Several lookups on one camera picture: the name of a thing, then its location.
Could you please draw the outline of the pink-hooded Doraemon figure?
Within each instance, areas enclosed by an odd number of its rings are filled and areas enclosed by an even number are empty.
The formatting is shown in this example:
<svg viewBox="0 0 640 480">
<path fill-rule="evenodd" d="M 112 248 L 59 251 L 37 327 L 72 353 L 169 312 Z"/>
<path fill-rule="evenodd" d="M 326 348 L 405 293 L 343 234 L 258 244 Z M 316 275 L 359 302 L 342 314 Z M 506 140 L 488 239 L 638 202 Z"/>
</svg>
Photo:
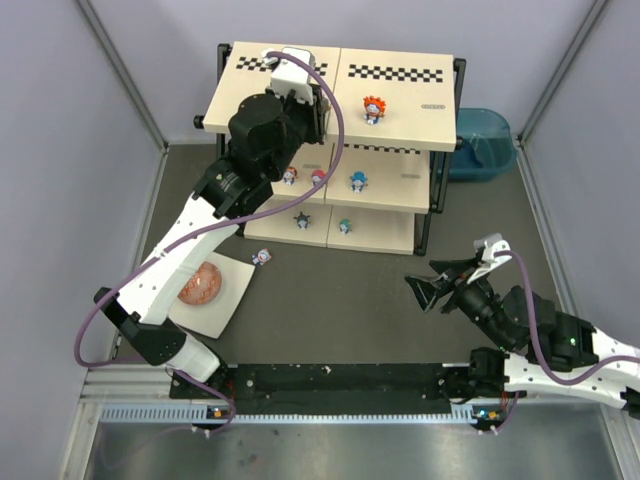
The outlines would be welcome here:
<svg viewBox="0 0 640 480">
<path fill-rule="evenodd" d="M 319 190 L 325 185 L 326 172 L 322 169 L 313 170 L 311 173 L 311 183 L 314 189 Z"/>
</svg>

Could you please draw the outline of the orange lion Doraemon figure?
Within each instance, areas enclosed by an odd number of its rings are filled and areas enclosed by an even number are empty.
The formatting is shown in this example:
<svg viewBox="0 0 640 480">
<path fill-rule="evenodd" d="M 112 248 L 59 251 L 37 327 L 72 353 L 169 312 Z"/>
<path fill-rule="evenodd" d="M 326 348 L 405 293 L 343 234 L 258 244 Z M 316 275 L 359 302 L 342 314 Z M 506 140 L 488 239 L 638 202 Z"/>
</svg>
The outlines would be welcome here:
<svg viewBox="0 0 640 480">
<path fill-rule="evenodd" d="M 297 169 L 293 166 L 289 166 L 283 175 L 283 182 L 287 186 L 292 186 L 295 183 L 297 178 L 298 178 Z"/>
</svg>

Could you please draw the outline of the orange crab Doraemon figure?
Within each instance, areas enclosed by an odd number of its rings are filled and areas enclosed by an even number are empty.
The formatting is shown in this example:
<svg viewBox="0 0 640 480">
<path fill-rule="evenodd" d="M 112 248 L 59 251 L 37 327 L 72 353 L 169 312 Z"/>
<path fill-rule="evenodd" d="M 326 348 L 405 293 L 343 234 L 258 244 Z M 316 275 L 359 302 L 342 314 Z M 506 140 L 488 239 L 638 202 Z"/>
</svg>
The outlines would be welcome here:
<svg viewBox="0 0 640 480">
<path fill-rule="evenodd" d="M 381 97 L 366 96 L 363 98 L 364 119 L 368 125 L 377 124 L 386 114 L 386 102 Z"/>
</svg>

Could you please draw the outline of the blue bucket Doraemon figure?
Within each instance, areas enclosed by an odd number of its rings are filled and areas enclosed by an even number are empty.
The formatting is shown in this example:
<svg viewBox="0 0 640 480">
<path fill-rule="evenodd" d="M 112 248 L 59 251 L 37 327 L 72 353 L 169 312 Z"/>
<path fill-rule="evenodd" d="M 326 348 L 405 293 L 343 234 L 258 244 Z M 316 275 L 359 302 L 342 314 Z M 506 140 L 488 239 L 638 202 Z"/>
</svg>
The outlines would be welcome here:
<svg viewBox="0 0 640 480">
<path fill-rule="evenodd" d="M 350 177 L 350 188 L 354 193 L 360 194 L 368 186 L 368 177 L 363 171 L 355 171 Z"/>
</svg>

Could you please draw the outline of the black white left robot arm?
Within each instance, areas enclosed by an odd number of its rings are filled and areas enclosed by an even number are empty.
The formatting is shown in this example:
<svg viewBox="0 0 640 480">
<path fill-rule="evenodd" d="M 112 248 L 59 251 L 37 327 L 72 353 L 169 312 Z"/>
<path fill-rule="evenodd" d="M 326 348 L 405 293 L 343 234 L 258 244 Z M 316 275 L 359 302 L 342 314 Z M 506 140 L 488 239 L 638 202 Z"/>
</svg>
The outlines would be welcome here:
<svg viewBox="0 0 640 480">
<path fill-rule="evenodd" d="M 305 143 L 323 140 L 335 98 L 323 83 L 280 93 L 266 89 L 244 99 L 230 118 L 226 149 L 204 172 L 171 229 L 131 278 L 94 297 L 103 312 L 150 365 L 167 366 L 207 384 L 223 362 L 169 316 L 179 293 L 207 256 L 239 225 L 261 217 Z"/>
</svg>

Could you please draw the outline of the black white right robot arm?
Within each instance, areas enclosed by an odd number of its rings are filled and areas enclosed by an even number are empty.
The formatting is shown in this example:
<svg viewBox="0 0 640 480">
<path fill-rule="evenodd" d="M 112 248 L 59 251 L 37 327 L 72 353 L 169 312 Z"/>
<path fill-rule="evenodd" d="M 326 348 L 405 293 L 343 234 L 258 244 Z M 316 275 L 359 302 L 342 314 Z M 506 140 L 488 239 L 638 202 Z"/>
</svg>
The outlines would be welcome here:
<svg viewBox="0 0 640 480">
<path fill-rule="evenodd" d="M 522 257 L 432 261 L 434 276 L 408 275 L 423 312 L 462 312 L 494 344 L 471 372 L 504 392 L 597 401 L 639 417 L 639 350 L 537 295 Z"/>
</svg>

